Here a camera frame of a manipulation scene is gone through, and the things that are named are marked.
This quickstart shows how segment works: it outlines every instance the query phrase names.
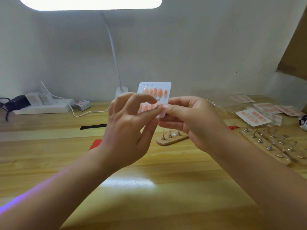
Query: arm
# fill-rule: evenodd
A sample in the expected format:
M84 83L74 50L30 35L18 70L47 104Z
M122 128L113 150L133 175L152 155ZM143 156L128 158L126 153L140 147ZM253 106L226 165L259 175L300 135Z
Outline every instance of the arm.
M157 101L150 95L127 93L111 102L101 145L1 207L1 229L59 229L105 179L144 156L158 124L155 117L162 108L138 114L142 102Z
M159 125L187 132L265 211L278 229L307 226L307 180L235 135L211 104L198 97L178 97L164 106Z

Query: left hand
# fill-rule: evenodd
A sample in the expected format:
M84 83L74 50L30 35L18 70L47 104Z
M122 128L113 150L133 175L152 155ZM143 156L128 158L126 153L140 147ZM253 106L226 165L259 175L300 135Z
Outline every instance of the left hand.
M155 104L157 100L148 94L129 92L110 104L108 125L102 143L97 147L103 165L110 172L133 164L148 151L159 123L156 116L161 113L162 106L138 113L140 104L144 102Z

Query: hand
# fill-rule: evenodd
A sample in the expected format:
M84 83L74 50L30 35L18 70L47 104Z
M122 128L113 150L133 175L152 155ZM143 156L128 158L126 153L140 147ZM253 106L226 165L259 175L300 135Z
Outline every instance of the hand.
M157 100L148 94L129 92L110 104L108 125L98 153L104 166L112 172L133 164L148 151L159 122L156 116L161 113L162 106L138 114L140 104L144 102L155 104Z
M204 98L170 98L163 109L167 115L160 119L160 127L184 131L196 147L209 154L214 153L223 137L231 133L214 107Z

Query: forearm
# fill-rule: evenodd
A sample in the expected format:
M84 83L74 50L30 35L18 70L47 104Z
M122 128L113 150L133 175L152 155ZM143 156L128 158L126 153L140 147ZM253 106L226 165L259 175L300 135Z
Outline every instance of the forearm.
M0 210L1 229L58 229L111 173L90 151Z
M307 226L307 181L231 133L211 156L268 214L279 229Z

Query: white cable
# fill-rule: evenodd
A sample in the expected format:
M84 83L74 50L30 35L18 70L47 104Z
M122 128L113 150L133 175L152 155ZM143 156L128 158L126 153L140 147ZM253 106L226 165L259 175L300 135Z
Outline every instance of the white cable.
M45 90L46 90L48 93L50 93L50 92L48 91L48 89L45 87L44 83L43 83L42 81L40 81L40 82L41 82L41 84L43 85L43 87L45 88ZM54 96L54 97L61 98L61 99L65 99L65 98L63 98L63 97L55 96L55 95L53 95L52 93L50 93L50 94L51 94L52 96ZM104 111L92 110L92 111L86 112L86 113L84 113L84 114L82 114L82 115L75 115L74 110L73 110L73 108L71 107L71 105L70 105L68 102L67 102L67 104L68 104L68 106L71 108L72 114L73 114L75 117L81 117L81 116L87 115L87 114L89 114L89 113L102 113L102 112L106 112L106 111L109 110L109 107L108 107L108 108L107 108L106 110L104 110Z
M114 48L114 43L113 43L113 38L112 38L110 26L109 26L109 23L108 23L106 17L104 16L104 14L101 13L101 15L102 15L102 18L104 19L104 22L106 23L106 27L108 29L109 38L110 38L110 42L111 42L112 53L113 53L113 59L114 59L114 64L115 64L115 69L116 69L116 72L117 72L117 75L118 75L118 79L119 79L119 88L120 88L120 90L122 90L122 83L120 81L120 75L119 75L117 59L116 59L116 55L115 55L115 48Z

